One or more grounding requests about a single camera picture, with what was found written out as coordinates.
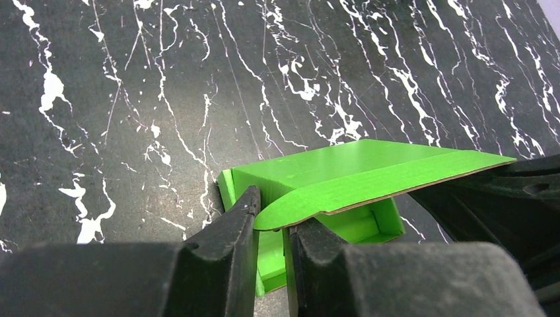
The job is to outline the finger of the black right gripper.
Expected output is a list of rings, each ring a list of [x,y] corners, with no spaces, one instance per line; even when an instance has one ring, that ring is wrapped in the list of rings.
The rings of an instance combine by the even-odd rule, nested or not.
[[[523,160],[410,193],[455,242],[490,242],[534,289],[559,282],[559,155]]]

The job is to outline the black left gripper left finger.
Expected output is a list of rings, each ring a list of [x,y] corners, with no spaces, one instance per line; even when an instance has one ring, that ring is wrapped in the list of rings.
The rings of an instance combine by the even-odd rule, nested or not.
[[[252,316],[260,191],[183,242],[41,244],[1,262],[2,316]]]

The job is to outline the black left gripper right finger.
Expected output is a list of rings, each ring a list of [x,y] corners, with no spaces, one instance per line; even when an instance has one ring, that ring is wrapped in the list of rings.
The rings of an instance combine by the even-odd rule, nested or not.
[[[489,243],[350,244],[316,219],[289,228],[291,316],[543,316],[518,264]]]

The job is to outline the green paper box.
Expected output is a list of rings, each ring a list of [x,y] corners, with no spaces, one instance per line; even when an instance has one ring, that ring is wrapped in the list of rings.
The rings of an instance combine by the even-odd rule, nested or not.
[[[262,297],[286,285],[283,228],[316,219],[350,243],[385,243],[405,233],[397,195],[512,162],[476,150],[361,139],[229,168],[217,185],[226,209],[249,187],[260,192],[255,294]]]

